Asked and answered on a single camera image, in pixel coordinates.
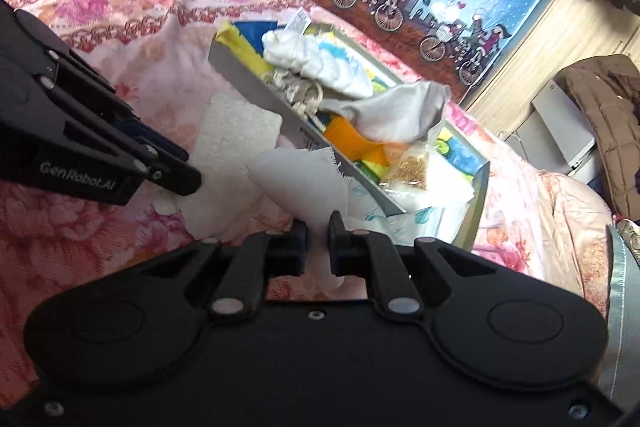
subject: price tag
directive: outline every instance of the price tag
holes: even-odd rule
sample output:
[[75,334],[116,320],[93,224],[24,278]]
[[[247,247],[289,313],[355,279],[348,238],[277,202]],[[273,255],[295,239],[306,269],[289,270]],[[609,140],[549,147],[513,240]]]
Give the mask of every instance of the price tag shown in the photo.
[[293,16],[293,19],[290,20],[290,22],[286,26],[284,26],[284,29],[302,35],[310,24],[311,17],[309,17],[309,15],[302,8],[300,8]]

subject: pink blanket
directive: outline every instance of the pink blanket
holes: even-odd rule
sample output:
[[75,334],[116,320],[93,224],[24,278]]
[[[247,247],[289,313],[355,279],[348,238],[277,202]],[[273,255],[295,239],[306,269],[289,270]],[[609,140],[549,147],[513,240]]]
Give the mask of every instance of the pink blanket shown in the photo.
[[[84,52],[146,123],[187,149],[211,96],[239,97],[207,60],[221,18],[283,19],[304,7],[315,20],[339,26],[405,81],[417,80],[375,42],[308,0],[8,1]],[[604,228],[610,223],[604,202],[585,185],[535,170],[458,106],[450,104],[447,114],[491,161],[475,252],[584,295],[604,313]],[[36,380],[21,332],[39,302],[192,241],[178,216],[155,213],[155,190],[143,185],[120,208],[0,183],[0,407],[18,400]],[[237,242],[247,233],[289,223],[289,216],[263,201],[223,238]],[[355,294],[360,286],[353,288],[352,297],[364,297]],[[270,296],[335,297],[319,294],[305,279],[277,280]]]

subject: plastic bag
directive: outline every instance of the plastic bag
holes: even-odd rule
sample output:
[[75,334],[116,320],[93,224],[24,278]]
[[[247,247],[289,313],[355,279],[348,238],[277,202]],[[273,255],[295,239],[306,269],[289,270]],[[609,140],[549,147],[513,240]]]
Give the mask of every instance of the plastic bag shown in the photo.
[[459,206],[474,197],[465,175],[425,142],[415,142],[389,166],[380,188],[407,212]]

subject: label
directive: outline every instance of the label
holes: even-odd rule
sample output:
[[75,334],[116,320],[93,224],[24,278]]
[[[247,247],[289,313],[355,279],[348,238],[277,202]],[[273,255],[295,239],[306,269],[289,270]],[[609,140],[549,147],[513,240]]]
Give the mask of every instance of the label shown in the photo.
[[305,135],[305,149],[309,149],[310,151],[315,151],[316,149],[321,149],[322,147],[326,147],[321,144],[317,138],[308,133],[308,131],[304,128],[300,128],[300,133]]
[[92,176],[86,172],[79,172],[78,169],[58,167],[48,160],[40,163],[38,171],[41,174],[53,176],[54,178],[64,180],[65,182],[71,182],[78,185],[89,185],[90,187],[99,188],[100,190],[113,192],[113,189],[116,187],[115,180],[102,178],[101,176]]
[[302,8],[299,8],[296,14],[293,16],[293,19],[290,20],[286,26],[284,26],[284,29],[302,35],[305,30],[309,28],[310,24],[311,17]]

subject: yellow cloth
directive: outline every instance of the yellow cloth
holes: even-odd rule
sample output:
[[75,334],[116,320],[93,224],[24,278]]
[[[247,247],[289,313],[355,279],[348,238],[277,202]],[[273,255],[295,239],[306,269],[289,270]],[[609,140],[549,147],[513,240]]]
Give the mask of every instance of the yellow cloth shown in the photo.
[[222,29],[216,34],[216,42],[229,48],[236,58],[249,68],[255,76],[263,78],[265,73],[273,71],[273,67],[256,53],[254,47],[249,44],[249,41],[240,34],[240,30],[233,26],[232,23],[223,22]]

